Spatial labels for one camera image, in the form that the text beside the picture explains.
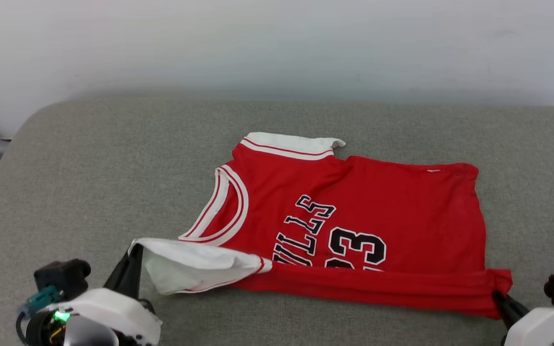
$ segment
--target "gray tabletop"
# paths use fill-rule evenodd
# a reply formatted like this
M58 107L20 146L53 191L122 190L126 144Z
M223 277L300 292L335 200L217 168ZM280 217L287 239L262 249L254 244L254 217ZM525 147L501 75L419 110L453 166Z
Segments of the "gray tabletop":
M513 270L511 294L550 306L554 273L554 108L242 103L125 98L73 101L33 116L0 162L0 344L32 273L81 258L103 284L132 239L176 238L213 191L213 170L248 132L334 136L339 158L470 162L487 226L488 267ZM225 287L141 295L162 345L498 345L500 321Z

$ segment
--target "red jersey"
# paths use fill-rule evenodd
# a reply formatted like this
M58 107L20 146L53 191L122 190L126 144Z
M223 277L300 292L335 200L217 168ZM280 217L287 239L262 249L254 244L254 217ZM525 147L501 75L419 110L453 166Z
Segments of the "red jersey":
M484 267L478 169L339 160L343 145L249 134L179 239L264 258L244 289L499 318L491 292L512 278Z

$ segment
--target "black cable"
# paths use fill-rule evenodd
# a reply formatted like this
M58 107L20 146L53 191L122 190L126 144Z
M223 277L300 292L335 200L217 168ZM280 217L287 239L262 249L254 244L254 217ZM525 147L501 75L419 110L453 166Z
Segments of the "black cable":
M25 336L23 335L23 329L20 326L24 317L25 317L25 312L22 311L16 319L16 335L18 335L18 339L20 339L20 342L22 342L23 345L26 345L27 340L25 339Z

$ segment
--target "white wall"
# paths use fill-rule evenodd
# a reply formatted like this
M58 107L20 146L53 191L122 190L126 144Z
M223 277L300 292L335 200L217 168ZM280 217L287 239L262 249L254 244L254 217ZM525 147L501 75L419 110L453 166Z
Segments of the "white wall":
M0 135L78 96L554 105L551 0L0 0Z

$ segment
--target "green light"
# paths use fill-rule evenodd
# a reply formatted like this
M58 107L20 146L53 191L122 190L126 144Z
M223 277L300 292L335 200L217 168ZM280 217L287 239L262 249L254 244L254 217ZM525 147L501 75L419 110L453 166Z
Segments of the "green light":
M55 320L66 322L71 315L71 313L55 311L53 317L55 318Z

